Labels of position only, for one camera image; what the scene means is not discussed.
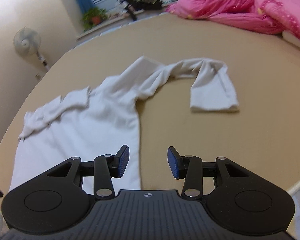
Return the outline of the white long-sleeve shirt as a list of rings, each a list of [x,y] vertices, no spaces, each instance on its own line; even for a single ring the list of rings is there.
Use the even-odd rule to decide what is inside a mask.
[[[71,157],[91,161],[127,145],[128,166],[122,178],[113,180],[114,190],[140,189],[136,101],[153,96],[170,77],[194,78],[190,89],[192,111],[236,111],[239,103],[227,70],[224,62],[208,58],[164,65],[142,56],[94,89],[71,91],[27,112],[10,187],[15,189]]]

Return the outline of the beige mattress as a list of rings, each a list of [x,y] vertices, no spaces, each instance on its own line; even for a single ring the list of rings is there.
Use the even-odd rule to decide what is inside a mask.
[[[163,14],[64,54],[0,144],[8,192],[73,156],[128,145],[120,189],[181,189],[167,149],[229,158],[283,189],[300,180],[300,50],[273,35]]]

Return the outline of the white standing fan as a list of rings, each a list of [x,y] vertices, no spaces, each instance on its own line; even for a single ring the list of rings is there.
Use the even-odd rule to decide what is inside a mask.
[[[35,30],[27,27],[20,29],[13,38],[13,46],[15,52],[19,56],[28,57],[36,55],[46,71],[50,70],[51,67],[46,58],[39,51],[41,46],[41,37]]]

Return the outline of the potted green plant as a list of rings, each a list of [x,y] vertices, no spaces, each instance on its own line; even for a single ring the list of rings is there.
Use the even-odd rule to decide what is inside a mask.
[[[107,19],[106,9],[93,7],[83,14],[81,22],[83,23],[84,31],[88,31]]]

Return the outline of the pink quilt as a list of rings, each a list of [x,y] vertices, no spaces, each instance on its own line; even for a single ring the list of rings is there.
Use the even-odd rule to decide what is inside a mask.
[[[300,39],[300,0],[178,0],[167,12],[262,34],[289,31]]]

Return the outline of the wall power socket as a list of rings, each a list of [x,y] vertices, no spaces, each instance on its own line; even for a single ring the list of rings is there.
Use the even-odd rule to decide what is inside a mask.
[[[37,80],[41,80],[41,76],[40,76],[39,74],[36,74],[36,75],[35,75],[35,78],[36,78]]]

